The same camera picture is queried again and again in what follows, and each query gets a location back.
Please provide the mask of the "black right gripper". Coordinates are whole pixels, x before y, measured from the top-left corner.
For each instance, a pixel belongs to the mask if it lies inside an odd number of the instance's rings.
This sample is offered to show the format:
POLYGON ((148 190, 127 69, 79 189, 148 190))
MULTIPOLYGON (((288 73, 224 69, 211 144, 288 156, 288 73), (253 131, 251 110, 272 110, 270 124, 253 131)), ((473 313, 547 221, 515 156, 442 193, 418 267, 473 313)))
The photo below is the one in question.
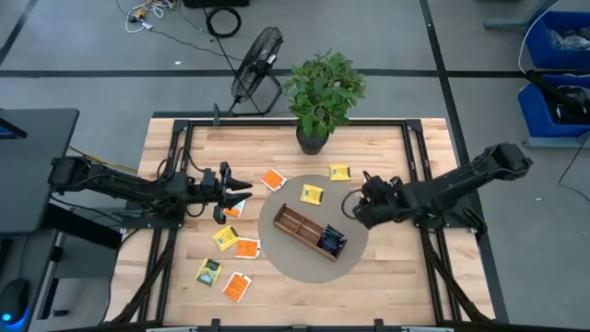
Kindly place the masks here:
POLYGON ((405 210, 396 198, 403 184, 401 179, 395 176, 389 181, 384 181, 381 176, 370 176, 368 173, 364 173, 363 176, 361 198, 352 209, 355 219, 369 230, 388 221, 405 221, 405 210))

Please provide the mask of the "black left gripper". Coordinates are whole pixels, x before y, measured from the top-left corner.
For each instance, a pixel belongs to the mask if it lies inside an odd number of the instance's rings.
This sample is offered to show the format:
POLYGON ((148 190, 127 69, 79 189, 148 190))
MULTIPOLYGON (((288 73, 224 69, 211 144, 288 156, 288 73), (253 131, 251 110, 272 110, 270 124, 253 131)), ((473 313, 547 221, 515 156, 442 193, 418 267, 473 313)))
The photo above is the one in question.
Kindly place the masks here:
MULTIPOLYGON (((197 194, 203 207, 208 203, 216 203, 213 209, 213 219, 220 225, 226 223, 224 209, 226 208, 226 181, 229 173, 230 166, 226 161, 220 163, 218 170, 219 178, 211 169, 205 169, 199 184, 199 193, 197 194)), ((239 181, 231 177, 229 178, 229 189, 233 191, 249 189, 252 187, 253 185, 250 183, 239 181)), ((251 193, 228 194, 228 208, 233 208, 251 195, 251 193)))

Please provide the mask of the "green yellow tea bag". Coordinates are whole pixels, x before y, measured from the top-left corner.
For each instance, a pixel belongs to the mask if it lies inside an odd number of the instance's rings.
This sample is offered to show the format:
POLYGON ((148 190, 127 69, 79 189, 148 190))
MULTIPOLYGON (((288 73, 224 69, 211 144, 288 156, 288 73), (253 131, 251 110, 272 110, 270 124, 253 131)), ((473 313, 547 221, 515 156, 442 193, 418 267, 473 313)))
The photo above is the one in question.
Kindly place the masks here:
POLYGON ((220 262, 206 258, 198 269, 195 279, 208 287, 213 287, 221 274, 222 265, 220 262))

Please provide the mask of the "wooden tea organizer tray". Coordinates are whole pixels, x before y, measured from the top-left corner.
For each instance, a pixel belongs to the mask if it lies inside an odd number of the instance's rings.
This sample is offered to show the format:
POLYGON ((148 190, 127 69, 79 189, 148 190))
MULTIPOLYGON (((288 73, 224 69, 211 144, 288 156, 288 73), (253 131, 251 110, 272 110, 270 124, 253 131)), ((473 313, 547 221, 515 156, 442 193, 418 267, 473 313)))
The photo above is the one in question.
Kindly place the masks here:
POLYGON ((289 234, 294 239, 332 262, 337 261, 348 242, 348 238, 341 232, 347 239, 345 245, 341 248, 337 256, 330 255, 317 246, 326 226, 322 226, 311 219, 308 219, 293 208, 288 207, 286 204, 283 204, 279 208, 276 216, 273 218, 273 224, 278 229, 281 229, 286 234, 289 234))

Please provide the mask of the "round grey table mat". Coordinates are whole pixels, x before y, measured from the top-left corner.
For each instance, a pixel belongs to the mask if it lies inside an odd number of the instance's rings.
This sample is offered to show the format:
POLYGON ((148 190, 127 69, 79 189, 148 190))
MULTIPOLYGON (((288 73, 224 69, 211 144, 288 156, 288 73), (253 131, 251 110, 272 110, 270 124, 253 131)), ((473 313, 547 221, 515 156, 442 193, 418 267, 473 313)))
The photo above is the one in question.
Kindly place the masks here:
POLYGON ((258 218, 258 232, 265 257, 284 275, 301 282, 324 283, 340 278, 356 266, 368 243, 369 231, 351 218, 357 196, 350 182, 331 181, 325 175, 301 175, 269 194, 258 218), (300 201, 305 184, 324 189, 320 206, 300 201), (279 208, 286 204, 303 216, 342 232, 348 242, 336 262, 316 253, 273 224, 279 208))

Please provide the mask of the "green plant in black pot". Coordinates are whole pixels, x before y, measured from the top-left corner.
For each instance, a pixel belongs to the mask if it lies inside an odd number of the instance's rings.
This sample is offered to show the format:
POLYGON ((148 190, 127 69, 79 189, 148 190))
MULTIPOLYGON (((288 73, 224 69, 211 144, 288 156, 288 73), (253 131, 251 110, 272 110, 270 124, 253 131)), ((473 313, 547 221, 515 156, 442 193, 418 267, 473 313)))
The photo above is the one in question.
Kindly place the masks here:
POLYGON ((295 116, 303 153, 318 154, 337 127, 349 123, 348 110, 365 98, 367 82, 340 52, 317 53, 291 69, 282 88, 295 116))

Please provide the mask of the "black floor fan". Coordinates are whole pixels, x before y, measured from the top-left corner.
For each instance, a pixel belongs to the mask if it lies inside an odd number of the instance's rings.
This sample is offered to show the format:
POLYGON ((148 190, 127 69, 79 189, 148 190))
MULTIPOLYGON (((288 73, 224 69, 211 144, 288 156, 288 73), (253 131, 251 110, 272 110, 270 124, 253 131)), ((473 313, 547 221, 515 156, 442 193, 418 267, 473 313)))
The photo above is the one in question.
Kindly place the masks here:
POLYGON ((266 27, 254 40, 252 46, 242 60, 242 63, 234 74, 231 86, 233 97, 229 113, 232 116, 267 115, 275 106, 282 94, 280 82, 273 73, 273 66, 277 60, 277 54, 283 44, 283 34, 277 27, 266 27), (269 77, 277 86, 277 93, 266 109, 262 112, 255 104, 253 95, 265 78, 269 77), (233 111, 237 104, 251 101, 256 109, 255 113, 236 113, 233 111))

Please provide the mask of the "blue plastic storage bin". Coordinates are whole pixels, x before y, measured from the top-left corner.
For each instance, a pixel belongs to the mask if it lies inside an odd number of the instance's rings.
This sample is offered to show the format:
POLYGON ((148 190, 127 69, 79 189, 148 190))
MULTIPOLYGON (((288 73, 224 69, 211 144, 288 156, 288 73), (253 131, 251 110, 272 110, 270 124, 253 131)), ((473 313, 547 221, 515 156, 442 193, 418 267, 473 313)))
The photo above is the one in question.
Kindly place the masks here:
POLYGON ((590 12, 550 11, 525 43, 536 67, 590 70, 590 12))
POLYGON ((589 102, 586 103, 586 113, 569 113, 563 106, 558 111, 558 102, 537 86, 530 83, 518 95, 523 116, 530 136, 536 137, 573 137, 590 131, 590 76, 574 75, 542 75, 551 85, 561 87, 580 88, 587 91, 589 102))

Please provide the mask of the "grey table leg base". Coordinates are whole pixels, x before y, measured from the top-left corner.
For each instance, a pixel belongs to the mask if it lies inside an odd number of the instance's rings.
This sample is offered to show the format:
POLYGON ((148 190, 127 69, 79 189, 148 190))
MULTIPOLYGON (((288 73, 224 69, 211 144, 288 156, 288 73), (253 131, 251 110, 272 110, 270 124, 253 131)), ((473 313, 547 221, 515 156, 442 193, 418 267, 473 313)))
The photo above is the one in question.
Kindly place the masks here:
POLYGON ((560 0, 534 0, 534 6, 521 18, 489 18, 483 22, 483 27, 488 30, 500 30, 510 28, 528 28, 543 13, 551 10, 560 0))
POLYGON ((529 137, 527 148, 590 148, 590 138, 578 137, 529 137))

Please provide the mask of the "black box on floor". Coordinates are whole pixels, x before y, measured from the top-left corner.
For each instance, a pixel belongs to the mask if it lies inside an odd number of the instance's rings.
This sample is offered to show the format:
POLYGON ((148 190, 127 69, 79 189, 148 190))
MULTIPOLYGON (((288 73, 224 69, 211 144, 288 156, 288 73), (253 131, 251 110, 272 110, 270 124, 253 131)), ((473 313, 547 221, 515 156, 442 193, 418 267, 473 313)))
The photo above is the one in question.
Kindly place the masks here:
POLYGON ((183 0, 183 4, 189 8, 202 7, 244 7, 250 5, 251 0, 183 0))

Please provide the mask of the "black desk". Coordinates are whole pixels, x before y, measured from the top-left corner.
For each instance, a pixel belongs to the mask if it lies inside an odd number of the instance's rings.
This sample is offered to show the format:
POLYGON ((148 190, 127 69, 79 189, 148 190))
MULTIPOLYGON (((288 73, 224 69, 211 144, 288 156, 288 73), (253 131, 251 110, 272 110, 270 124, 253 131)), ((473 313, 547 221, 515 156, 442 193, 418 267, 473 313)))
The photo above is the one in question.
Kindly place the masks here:
POLYGON ((0 117, 28 133, 25 139, 0 139, 0 290, 13 279, 29 283, 28 310, 15 327, 0 324, 0 332, 28 327, 52 256, 53 245, 35 244, 59 231, 117 250, 122 235, 79 217, 50 202, 48 183, 52 161, 70 144, 79 110, 0 110, 0 117))

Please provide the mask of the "dark screen on desk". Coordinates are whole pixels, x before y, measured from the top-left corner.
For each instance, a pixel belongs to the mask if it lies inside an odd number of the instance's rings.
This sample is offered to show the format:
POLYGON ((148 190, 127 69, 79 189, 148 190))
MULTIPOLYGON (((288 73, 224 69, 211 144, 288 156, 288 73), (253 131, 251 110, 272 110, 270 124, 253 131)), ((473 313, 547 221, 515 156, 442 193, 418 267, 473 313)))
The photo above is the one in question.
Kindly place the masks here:
POLYGON ((28 133, 0 117, 0 139, 25 139, 28 133))

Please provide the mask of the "black computer mouse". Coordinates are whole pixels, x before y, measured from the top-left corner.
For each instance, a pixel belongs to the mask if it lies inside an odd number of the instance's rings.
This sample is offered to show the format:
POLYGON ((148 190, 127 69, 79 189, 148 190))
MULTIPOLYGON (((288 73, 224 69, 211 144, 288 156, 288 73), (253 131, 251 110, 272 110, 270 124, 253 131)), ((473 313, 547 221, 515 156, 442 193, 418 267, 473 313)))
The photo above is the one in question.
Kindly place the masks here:
POLYGON ((0 290, 0 324, 18 326, 28 310, 30 285, 25 279, 13 279, 0 290))

